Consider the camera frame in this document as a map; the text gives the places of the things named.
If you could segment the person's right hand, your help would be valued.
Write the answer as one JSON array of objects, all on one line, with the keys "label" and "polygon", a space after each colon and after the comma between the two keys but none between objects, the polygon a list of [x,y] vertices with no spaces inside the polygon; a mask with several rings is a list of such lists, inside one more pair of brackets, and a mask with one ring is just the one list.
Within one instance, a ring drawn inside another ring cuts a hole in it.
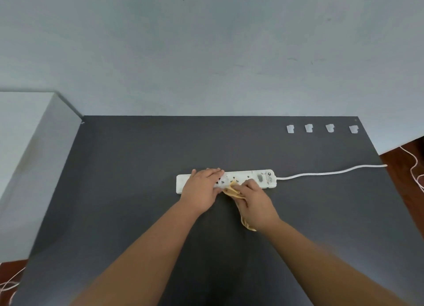
[{"label": "person's right hand", "polygon": [[268,233],[279,221],[280,217],[270,197],[262,189],[262,197],[245,204],[239,200],[242,215],[252,228],[262,234]]}]

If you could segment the white power strip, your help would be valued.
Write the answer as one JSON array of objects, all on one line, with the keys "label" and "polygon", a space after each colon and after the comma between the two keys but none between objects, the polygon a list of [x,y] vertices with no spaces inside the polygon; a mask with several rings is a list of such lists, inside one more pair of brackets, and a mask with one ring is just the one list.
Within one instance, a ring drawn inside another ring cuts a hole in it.
[{"label": "white power strip", "polygon": [[242,184],[246,180],[255,180],[262,189],[272,189],[277,186],[276,176],[271,169],[225,172],[215,183],[215,188],[224,189],[231,183]]}]

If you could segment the white cabinet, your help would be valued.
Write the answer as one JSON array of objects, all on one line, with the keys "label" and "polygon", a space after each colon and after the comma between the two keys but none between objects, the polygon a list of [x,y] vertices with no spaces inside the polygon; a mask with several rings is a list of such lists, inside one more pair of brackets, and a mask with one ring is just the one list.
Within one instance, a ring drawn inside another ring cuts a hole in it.
[{"label": "white cabinet", "polygon": [[0,264],[29,258],[81,122],[54,92],[0,91]]}]

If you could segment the person's right forearm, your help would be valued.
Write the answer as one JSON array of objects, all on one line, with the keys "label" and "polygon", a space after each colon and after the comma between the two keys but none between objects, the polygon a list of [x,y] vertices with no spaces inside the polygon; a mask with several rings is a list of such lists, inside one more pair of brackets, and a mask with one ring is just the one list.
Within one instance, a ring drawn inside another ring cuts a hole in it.
[{"label": "person's right forearm", "polygon": [[273,245],[314,306],[409,306],[281,219],[253,227]]}]

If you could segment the person's left forearm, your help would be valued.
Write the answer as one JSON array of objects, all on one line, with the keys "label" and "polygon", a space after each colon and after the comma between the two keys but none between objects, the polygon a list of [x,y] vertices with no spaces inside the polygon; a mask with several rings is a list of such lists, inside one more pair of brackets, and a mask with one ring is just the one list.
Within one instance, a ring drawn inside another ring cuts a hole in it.
[{"label": "person's left forearm", "polygon": [[184,242],[207,208],[180,200],[70,306],[157,306]]}]

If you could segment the person's left hand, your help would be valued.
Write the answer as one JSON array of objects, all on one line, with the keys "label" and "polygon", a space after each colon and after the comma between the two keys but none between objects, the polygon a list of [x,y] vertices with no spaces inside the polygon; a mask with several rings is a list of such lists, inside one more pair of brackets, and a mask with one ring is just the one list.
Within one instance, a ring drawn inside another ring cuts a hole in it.
[{"label": "person's left hand", "polygon": [[200,216],[214,204],[217,195],[212,195],[215,183],[222,177],[224,170],[220,168],[197,171],[193,169],[186,181],[178,201],[182,210]]}]

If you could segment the yellow cleaning cloth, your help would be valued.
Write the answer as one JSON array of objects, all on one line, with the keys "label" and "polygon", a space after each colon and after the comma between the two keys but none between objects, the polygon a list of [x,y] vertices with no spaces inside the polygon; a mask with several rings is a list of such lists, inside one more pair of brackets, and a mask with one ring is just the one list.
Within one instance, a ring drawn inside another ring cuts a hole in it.
[{"label": "yellow cleaning cloth", "polygon": [[226,186],[223,189],[224,194],[226,194],[227,196],[231,197],[233,200],[235,200],[235,204],[236,207],[240,213],[240,220],[241,220],[241,224],[248,230],[256,232],[257,230],[252,228],[251,225],[249,225],[249,223],[247,223],[246,219],[244,218],[244,216],[242,215],[241,209],[240,209],[240,205],[239,205],[239,200],[242,200],[245,204],[247,204],[246,202],[246,197],[240,192],[237,191],[236,189],[233,188],[233,185],[237,184],[237,182],[235,180],[230,182],[229,186]]}]

